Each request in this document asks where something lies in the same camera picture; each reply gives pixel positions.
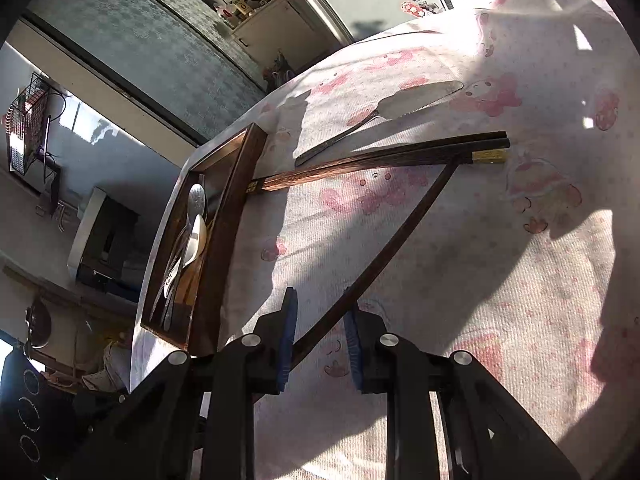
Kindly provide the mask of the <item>small metal spoon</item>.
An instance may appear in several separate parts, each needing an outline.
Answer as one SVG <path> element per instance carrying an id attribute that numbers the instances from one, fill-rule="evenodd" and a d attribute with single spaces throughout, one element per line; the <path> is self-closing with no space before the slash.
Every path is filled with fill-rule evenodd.
<path id="1" fill-rule="evenodd" d="M 178 247 L 178 252 L 174 258 L 174 263 L 171 265 L 171 268 L 168 272 L 167 278 L 164 284 L 164 296 L 165 296 L 165 304 L 162 312 L 162 317 L 160 320 L 162 321 L 162 329 L 165 332 L 168 332 L 171 324 L 171 309 L 172 302 L 174 301 L 175 289 L 176 289 L 176 278 L 178 278 L 180 270 L 183 265 L 183 259 L 186 256 L 186 253 L 189 251 L 189 246 L 191 245 L 191 237 L 186 237 L 181 245 Z"/>

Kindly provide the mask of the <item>dark wooden chopstick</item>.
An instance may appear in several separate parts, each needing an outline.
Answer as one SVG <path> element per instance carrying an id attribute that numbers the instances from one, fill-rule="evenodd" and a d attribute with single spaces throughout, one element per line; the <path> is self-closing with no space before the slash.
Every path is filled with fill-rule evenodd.
<path id="1" fill-rule="evenodd" d="M 295 185 L 376 168 L 440 166 L 447 165 L 452 160 L 462 165 L 503 164 L 510 145 L 508 135 L 504 131 L 496 131 L 388 146 L 308 168 L 254 179 L 246 192 L 276 192 Z"/>
<path id="2" fill-rule="evenodd" d="M 346 288 L 342 296 L 338 298 L 326 313 L 315 322 L 306 333 L 299 338 L 298 341 L 292 343 L 291 356 L 285 363 L 283 370 L 282 387 L 288 381 L 288 374 L 291 370 L 308 356 L 311 350 L 326 336 L 331 328 L 342 318 L 346 312 L 356 304 L 357 300 L 363 293 L 374 283 L 378 276 L 383 272 L 386 266 L 392 261 L 400 248 L 404 246 L 409 236 L 414 232 L 422 219 L 426 216 L 431 206 L 437 200 L 437 197 L 444 190 L 445 186 L 454 175 L 460 162 L 457 159 L 447 162 L 444 169 L 440 172 L 435 182 L 427 190 L 419 203 L 416 204 L 411 214 L 408 215 L 405 222 L 394 233 L 386 245 L 375 256 L 375 258 L 360 273 L 358 278 Z"/>

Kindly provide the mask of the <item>metal cake server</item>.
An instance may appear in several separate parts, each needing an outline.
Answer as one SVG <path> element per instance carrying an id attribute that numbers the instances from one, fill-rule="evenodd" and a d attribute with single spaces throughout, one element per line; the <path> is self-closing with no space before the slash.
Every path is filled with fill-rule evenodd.
<path id="1" fill-rule="evenodd" d="M 386 120 L 394 120 L 406 115 L 422 110 L 422 108 L 431 106 L 434 103 L 442 101 L 464 88 L 464 83 L 460 80 L 446 80 L 439 82 L 431 82 L 430 84 L 420 84 L 411 88 L 398 90 L 391 96 L 379 100 L 378 104 L 372 112 L 367 114 L 365 118 L 360 119 L 355 125 L 347 128 L 341 133 L 337 133 L 332 138 L 321 142 L 320 144 L 304 151 L 296 157 L 294 166 L 300 167 L 311 159 L 315 158 L 328 148 L 332 148 L 346 136 L 355 133 L 368 122 L 372 122 L 375 118 L 384 118 Z"/>

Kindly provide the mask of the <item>silver fork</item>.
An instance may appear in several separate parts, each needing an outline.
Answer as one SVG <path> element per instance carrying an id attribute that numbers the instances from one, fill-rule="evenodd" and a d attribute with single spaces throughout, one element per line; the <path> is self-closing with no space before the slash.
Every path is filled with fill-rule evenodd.
<path id="1" fill-rule="evenodd" d="M 160 286 L 158 286 L 157 289 L 157 293 L 154 297 L 154 300 L 152 302 L 152 309 L 151 309 L 151 313 L 149 315 L 149 323 L 151 323 L 153 321 L 153 318 L 155 316 L 155 312 L 157 309 L 158 304 L 160 303 L 160 298 L 163 297 L 163 293 L 164 293 L 164 287 L 165 287 L 165 282 L 168 279 L 169 273 L 172 269 L 172 267 L 174 266 L 175 262 L 176 262 L 176 258 L 178 257 L 178 253 L 179 253 L 179 249 L 182 246 L 182 242 L 184 240 L 184 237 L 186 236 L 186 226 L 184 226 L 181 231 L 179 232 L 174 246 L 172 246 L 171 248 L 171 253 L 169 254 L 169 258 L 166 264 L 166 268 L 164 270 L 163 273 L 163 277 L 160 280 Z"/>

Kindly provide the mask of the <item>white ceramic spoon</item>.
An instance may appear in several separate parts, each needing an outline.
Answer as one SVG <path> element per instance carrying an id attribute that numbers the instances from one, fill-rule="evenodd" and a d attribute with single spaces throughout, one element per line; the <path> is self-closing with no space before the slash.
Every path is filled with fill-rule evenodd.
<path id="1" fill-rule="evenodd" d="M 182 269 L 191 264 L 199 255 L 201 255 L 204 250 L 205 243 L 205 235 L 206 235 L 206 223 L 201 214 L 198 214 L 192 226 L 192 231 L 190 234 L 191 237 L 191 245 L 189 246 L 189 251 L 186 253 L 186 256 L 183 259 Z"/>

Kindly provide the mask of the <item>white kitchen cabinet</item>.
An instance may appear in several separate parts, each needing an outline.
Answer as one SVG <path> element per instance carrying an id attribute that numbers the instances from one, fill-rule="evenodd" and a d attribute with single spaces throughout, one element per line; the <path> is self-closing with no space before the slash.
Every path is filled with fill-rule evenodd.
<path id="1" fill-rule="evenodd" d="M 261 68 L 271 66 L 282 54 L 295 73 L 341 47 L 306 0 L 271 0 L 231 35 Z"/>

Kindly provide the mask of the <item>white sink basin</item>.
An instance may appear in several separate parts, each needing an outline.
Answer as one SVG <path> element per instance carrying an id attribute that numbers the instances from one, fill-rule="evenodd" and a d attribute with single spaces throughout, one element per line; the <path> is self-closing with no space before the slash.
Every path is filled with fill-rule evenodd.
<path id="1" fill-rule="evenodd" d="M 94 188 L 89 197 L 87 206 L 82 213 L 82 217 L 80 218 L 80 223 L 67 260 L 67 270 L 74 281 L 77 280 L 82 254 L 84 253 L 88 243 L 94 222 L 96 222 L 100 209 L 106 198 L 107 195 L 103 190 L 100 188 Z"/>

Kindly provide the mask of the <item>pink patterned tablecloth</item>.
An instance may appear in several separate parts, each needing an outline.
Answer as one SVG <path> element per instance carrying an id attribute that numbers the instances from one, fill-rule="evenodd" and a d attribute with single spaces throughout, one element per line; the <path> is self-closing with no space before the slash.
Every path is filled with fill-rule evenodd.
<path id="1" fill-rule="evenodd" d="M 363 309 L 421 350 L 468 350 L 593 479 L 639 418 L 639 53 L 606 0 L 488 0 L 336 52 L 221 130 L 268 133 L 256 174 L 356 124 L 395 91 L 462 96 L 377 119 L 314 161 L 504 130 L 505 165 L 457 169 Z M 298 291 L 309 330 L 392 237 L 440 168 L 329 177 L 250 197 L 221 343 Z M 384 479 L 386 402 L 349 377 L 342 321 L 256 406 L 256 479 Z"/>

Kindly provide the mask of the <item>dark wooden tray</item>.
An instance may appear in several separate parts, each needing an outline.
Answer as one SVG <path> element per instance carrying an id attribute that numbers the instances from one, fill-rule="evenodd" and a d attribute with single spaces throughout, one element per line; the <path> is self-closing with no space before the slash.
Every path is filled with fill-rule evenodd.
<path id="1" fill-rule="evenodd" d="M 267 133 L 251 124 L 186 161 L 171 192 L 138 303 L 142 328 L 192 356 L 218 347 L 224 290 L 246 194 Z"/>

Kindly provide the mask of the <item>patterned sliding door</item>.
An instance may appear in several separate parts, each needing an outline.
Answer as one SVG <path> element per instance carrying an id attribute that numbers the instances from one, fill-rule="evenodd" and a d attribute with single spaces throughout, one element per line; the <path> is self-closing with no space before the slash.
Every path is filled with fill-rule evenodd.
<path id="1" fill-rule="evenodd" d="M 265 96 L 204 0 L 30 0 L 24 17 L 195 145 Z"/>

